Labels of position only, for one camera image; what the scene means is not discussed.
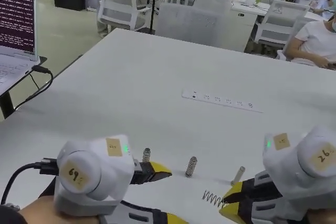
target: spring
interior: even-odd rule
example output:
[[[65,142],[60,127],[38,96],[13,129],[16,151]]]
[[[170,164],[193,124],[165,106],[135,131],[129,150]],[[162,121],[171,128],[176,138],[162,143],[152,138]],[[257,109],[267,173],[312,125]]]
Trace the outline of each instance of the spring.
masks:
[[[202,200],[206,200],[211,204],[213,203],[214,206],[217,206],[218,208],[223,208],[227,205],[227,203],[223,201],[223,197],[218,197],[207,190],[205,190]]]
[[[151,157],[151,149],[145,148],[143,151],[142,162],[149,162],[149,158]]]
[[[190,161],[189,161],[189,164],[188,164],[188,167],[187,167],[187,171],[185,172],[186,177],[190,178],[193,175],[193,173],[195,171],[196,164],[197,164],[197,158],[196,157],[191,157]]]
[[[241,180],[241,177],[243,176],[244,172],[245,172],[245,167],[241,166],[235,178],[231,181],[232,186],[236,185]]]

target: power strip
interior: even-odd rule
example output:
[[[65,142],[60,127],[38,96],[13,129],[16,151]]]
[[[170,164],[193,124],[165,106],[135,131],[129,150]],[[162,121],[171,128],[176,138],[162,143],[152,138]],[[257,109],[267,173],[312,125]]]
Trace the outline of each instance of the power strip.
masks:
[[[248,110],[262,113],[261,110],[256,108],[256,106],[252,103],[246,103],[241,101],[234,101],[229,98],[221,97],[219,95],[211,95],[204,92],[198,92],[196,90],[183,90],[182,97],[187,99],[192,99],[201,102],[208,102],[217,105],[232,107],[241,110]]]

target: compression spring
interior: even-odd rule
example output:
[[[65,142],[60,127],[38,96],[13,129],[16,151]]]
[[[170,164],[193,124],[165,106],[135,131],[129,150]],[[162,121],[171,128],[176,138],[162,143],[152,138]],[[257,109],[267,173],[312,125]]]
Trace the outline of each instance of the compression spring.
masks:
[[[197,164],[197,158],[196,157],[191,157],[190,160],[189,160],[187,171],[185,172],[186,177],[190,178],[193,175],[193,173],[195,171],[196,164]]]
[[[226,206],[226,202],[223,201],[223,197],[218,197],[217,195],[207,190],[205,190],[202,200],[206,200],[211,204],[213,203],[214,206],[217,206],[218,208],[223,208]]]
[[[142,162],[149,162],[151,157],[151,149],[145,148],[143,151]]]

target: white shirt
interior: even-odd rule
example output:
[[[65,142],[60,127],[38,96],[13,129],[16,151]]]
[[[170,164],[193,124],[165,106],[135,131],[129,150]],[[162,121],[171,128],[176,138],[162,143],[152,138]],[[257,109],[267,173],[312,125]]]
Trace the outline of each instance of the white shirt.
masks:
[[[331,9],[331,6],[329,6],[329,3],[327,0],[320,1],[319,4],[317,5],[316,9]],[[322,17],[325,18],[326,20],[329,20],[334,16],[333,13],[330,12],[323,12]]]
[[[323,21],[307,23],[295,38],[304,41],[300,47],[301,51],[322,56],[330,62],[336,62],[336,33],[327,30]],[[292,62],[316,66],[307,59],[295,58]]]

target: beige sticker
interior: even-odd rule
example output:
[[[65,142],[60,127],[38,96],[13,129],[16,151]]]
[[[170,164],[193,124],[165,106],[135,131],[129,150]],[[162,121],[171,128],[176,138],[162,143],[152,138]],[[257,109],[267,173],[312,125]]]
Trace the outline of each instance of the beige sticker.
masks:
[[[81,171],[76,164],[68,161],[61,169],[60,175],[67,179],[78,190],[89,182],[89,177]]]
[[[107,152],[110,157],[121,157],[122,151],[120,146],[120,140],[117,138],[107,138]]]
[[[327,143],[310,158],[310,162],[313,164],[316,170],[322,172],[330,165],[336,163],[335,152],[336,148],[332,144]]]
[[[290,147],[290,143],[289,143],[289,140],[288,140],[287,133],[282,133],[280,135],[276,135],[275,137],[273,137],[273,140],[274,140],[274,144],[275,144],[275,149],[277,151]]]

